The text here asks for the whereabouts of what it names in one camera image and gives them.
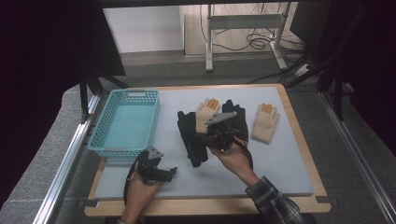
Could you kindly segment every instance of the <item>white wall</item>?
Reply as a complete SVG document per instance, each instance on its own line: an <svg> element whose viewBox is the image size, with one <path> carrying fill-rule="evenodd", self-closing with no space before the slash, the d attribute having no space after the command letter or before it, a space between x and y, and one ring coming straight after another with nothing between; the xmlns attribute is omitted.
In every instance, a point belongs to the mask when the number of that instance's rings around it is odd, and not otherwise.
<svg viewBox="0 0 396 224"><path fill-rule="evenodd" d="M119 53L183 49L179 6L104 9Z"/></svg>

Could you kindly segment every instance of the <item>teal plastic basket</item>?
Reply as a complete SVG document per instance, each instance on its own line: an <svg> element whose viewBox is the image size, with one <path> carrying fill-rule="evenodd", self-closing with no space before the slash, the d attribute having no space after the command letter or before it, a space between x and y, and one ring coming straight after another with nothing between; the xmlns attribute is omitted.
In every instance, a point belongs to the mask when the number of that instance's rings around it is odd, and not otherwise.
<svg viewBox="0 0 396 224"><path fill-rule="evenodd" d="M101 157L136 157L152 146L160 110L158 91L114 90L88 149Z"/></svg>

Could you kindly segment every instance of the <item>sleeve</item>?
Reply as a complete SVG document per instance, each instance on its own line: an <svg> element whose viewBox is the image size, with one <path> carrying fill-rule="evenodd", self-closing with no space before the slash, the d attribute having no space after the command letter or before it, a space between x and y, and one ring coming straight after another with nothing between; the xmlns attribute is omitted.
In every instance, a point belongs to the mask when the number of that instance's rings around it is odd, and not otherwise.
<svg viewBox="0 0 396 224"><path fill-rule="evenodd" d="M270 223L305 223L298 205L284 196L265 176L253 187L245 190L247 195Z"/></svg>

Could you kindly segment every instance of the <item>gray carpet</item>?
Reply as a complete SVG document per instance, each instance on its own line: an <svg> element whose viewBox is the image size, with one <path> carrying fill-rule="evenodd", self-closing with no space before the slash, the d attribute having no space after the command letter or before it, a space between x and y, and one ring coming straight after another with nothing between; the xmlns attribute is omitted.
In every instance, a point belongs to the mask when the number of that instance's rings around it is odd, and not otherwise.
<svg viewBox="0 0 396 224"><path fill-rule="evenodd" d="M128 77L120 79L134 87L245 84L278 72L271 55L259 58L217 60L214 63L214 72L209 74L205 72L205 63L200 59L195 59L197 62L125 64ZM274 83L279 79L280 76L274 76L256 83ZM290 101L324 187L335 202L331 212L314 214L315 220L317 223L387 223L315 91L316 80L316 77L312 77L297 87L288 89ZM117 88L112 83L103 83L109 90ZM32 223L35 218L79 124L81 112L78 91L79 88L75 87L64 94L63 107L58 118L20 183L4 204L0 212L0 223ZM362 153L395 201L395 157L354 111L347 98L344 99L343 112L348 128L361 144ZM114 221L104 217L86 217L80 203L88 197L99 160L89 150L80 151L50 223ZM257 220L254 216L179 219L161 217L149 218L147 223L256 223Z"/></svg>

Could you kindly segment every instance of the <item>beige glove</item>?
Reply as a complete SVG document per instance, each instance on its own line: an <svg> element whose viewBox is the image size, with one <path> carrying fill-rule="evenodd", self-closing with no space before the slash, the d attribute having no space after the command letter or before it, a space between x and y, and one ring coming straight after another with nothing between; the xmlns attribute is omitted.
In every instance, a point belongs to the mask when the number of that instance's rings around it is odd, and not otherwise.
<svg viewBox="0 0 396 224"><path fill-rule="evenodd" d="M205 99L204 103L200 103L195 112L196 132L206 133L207 125L205 124L205 121L210 119L214 114L218 113L219 109L220 104L216 99Z"/></svg>
<svg viewBox="0 0 396 224"><path fill-rule="evenodd" d="M279 114L272 105L259 105L251 136L269 144L274 135Z"/></svg>

